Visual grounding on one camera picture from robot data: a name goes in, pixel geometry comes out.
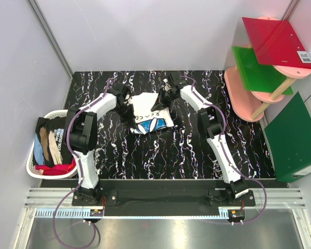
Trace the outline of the white daisy t-shirt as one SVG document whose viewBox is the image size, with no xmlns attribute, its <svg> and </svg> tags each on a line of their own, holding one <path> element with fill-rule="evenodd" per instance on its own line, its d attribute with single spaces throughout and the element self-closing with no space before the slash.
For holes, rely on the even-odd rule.
<svg viewBox="0 0 311 249">
<path fill-rule="evenodd" d="M 168 108 L 151 111 L 157 97 L 157 93 L 144 92 L 130 98 L 129 103 L 133 105 L 135 116 L 135 127 L 130 127 L 132 133 L 145 135 L 174 126 Z"/>
</svg>

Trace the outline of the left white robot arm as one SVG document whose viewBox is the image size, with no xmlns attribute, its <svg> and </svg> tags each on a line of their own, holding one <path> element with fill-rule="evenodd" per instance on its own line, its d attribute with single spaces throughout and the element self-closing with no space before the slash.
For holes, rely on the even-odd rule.
<svg viewBox="0 0 311 249">
<path fill-rule="evenodd" d="M 101 201 L 101 187 L 94 162 L 94 149 L 98 141 L 98 121 L 108 112 L 120 116 L 121 123 L 135 127 L 135 116 L 131 104 L 131 89 L 118 84 L 105 89 L 98 98 L 81 108 L 67 111 L 64 138 L 72 154 L 78 172 L 78 186 L 74 189 L 77 198 L 83 198 L 90 205 Z"/>
</svg>

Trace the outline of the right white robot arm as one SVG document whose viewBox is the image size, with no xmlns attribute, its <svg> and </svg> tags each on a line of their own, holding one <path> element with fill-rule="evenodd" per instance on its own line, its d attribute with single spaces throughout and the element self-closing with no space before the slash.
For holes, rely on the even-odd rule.
<svg viewBox="0 0 311 249">
<path fill-rule="evenodd" d="M 151 110 L 156 111 L 170 107 L 172 101 L 178 98 L 188 102 L 197 112 L 199 135 L 212 148 L 221 168 L 225 183 L 223 195 L 226 202 L 229 205 L 238 205 L 249 189 L 228 148 L 225 138 L 226 120 L 222 110 L 219 106 L 206 100 L 182 76 L 173 74 L 163 80 L 157 100 Z"/>
</svg>

